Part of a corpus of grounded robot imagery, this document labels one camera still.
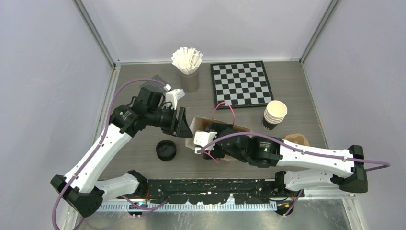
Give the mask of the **paper gift bag pink handles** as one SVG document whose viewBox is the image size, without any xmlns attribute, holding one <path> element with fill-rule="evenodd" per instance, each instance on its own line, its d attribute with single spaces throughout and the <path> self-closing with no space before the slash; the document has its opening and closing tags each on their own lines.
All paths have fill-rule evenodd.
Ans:
<svg viewBox="0 0 406 230">
<path fill-rule="evenodd" d="M 231 111 L 231 113 L 232 113 L 232 115 L 233 115 L 233 122 L 232 122 L 232 123 L 229 123 L 229 124 L 232 124 L 233 127 L 234 127 L 234 129 L 236 129 L 237 131 L 242 131 L 242 132 L 251 132 L 251 131 L 252 131 L 251 129 L 249 129 L 249 128 L 247 128 L 247 127 L 237 125 L 237 124 L 236 124 L 236 115 L 235 115 L 235 112 L 234 112 L 232 106 L 231 106 L 229 103 L 227 103 L 227 102 L 221 102 L 219 105 L 217 105 L 217 106 L 215 107 L 215 109 L 214 109 L 214 111 L 213 111 L 213 113 L 212 113 L 212 117 L 211 117 L 211 118 L 195 117 L 195 118 L 193 119 L 192 123 L 190 124 L 190 130 L 191 130 L 192 133 L 193 133 L 193 137 L 192 137 L 192 138 L 186 138 L 186 140 L 185 140 L 185 146 L 186 146 L 187 148 L 192 149 L 193 152 L 194 152 L 194 148 L 195 148 L 195 145 L 194 145 L 194 143 L 193 143 L 194 135 L 195 135 L 195 133 L 196 133 L 197 131 L 203 131 L 203 129 L 204 129 L 207 125 L 209 125 L 209 124 L 211 124 L 211 123 L 223 123 L 223 124 L 228 124 L 228 123 L 226 123 L 226 122 L 223 122 L 223 121 L 214 119 L 214 115 L 215 115 L 216 110 L 217 110 L 220 106 L 222 106 L 222 105 L 225 105 L 225 106 L 227 106 L 227 107 L 230 109 L 230 111 Z M 214 160 L 214 161 L 216 161 L 216 162 L 220 162 L 220 159 L 215 159 L 214 157 L 212 157 L 212 156 L 210 155 L 210 153 L 207 153 L 207 152 L 206 152 L 207 150 L 208 150 L 208 151 L 213 150 L 213 149 L 214 149 L 214 146 L 215 146 L 215 144 L 209 146 L 208 148 L 206 148 L 205 150 L 203 150 L 203 152 L 199 153 L 199 155 L 202 155 L 202 157 L 203 157 L 204 159 L 212 159 L 212 160 Z M 233 159 L 232 159 L 230 156 L 225 156 L 225 160 L 226 160 L 226 161 L 233 161 Z"/>
</svg>

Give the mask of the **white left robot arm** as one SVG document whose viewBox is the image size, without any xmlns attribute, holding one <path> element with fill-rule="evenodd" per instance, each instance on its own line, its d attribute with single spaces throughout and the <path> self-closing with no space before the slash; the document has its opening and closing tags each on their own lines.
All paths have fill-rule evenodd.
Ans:
<svg viewBox="0 0 406 230">
<path fill-rule="evenodd" d="M 165 93 L 143 87 L 130 104 L 116 107 L 102 135 L 91 149 L 65 175 L 55 175 L 51 185 L 82 217 L 95 213 L 103 202 L 123 195 L 142 198 L 148 190 L 147 179 L 135 170 L 123 176 L 100 181 L 99 176 L 137 132 L 146 126 L 159 127 L 164 134 L 180 138 L 192 138 L 186 120 L 186 109 L 177 107 L 184 97 L 183 89 Z"/>
</svg>

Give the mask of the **stack of black lids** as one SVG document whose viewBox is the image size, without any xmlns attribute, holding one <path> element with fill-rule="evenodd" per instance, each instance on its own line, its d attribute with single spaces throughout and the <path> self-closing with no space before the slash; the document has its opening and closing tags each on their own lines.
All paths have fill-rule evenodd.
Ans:
<svg viewBox="0 0 406 230">
<path fill-rule="evenodd" d="M 177 153 L 176 144 L 171 140 L 162 140 L 156 145 L 157 157 L 162 161 L 171 161 Z"/>
</svg>

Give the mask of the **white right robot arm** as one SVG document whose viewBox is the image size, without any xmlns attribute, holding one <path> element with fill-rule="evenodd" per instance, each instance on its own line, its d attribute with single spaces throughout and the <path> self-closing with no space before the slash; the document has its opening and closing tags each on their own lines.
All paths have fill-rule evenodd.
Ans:
<svg viewBox="0 0 406 230">
<path fill-rule="evenodd" d="M 276 172 L 273 190 L 278 196 L 317 187 L 337 187 L 348 193 L 368 191 L 363 148 L 332 150 L 297 144 L 260 133 L 196 131 L 195 153 L 214 153 L 216 158 L 228 155 L 258 168 L 299 167 L 301 171 Z"/>
</svg>

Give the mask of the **stack of paper cups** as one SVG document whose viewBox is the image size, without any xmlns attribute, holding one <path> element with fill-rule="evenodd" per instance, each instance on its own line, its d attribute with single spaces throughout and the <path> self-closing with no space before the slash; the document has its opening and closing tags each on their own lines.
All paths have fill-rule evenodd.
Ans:
<svg viewBox="0 0 406 230">
<path fill-rule="evenodd" d="M 262 127 L 265 130 L 272 130 L 280 124 L 287 115 L 287 106 L 278 100 L 273 100 L 267 104 L 263 113 Z"/>
</svg>

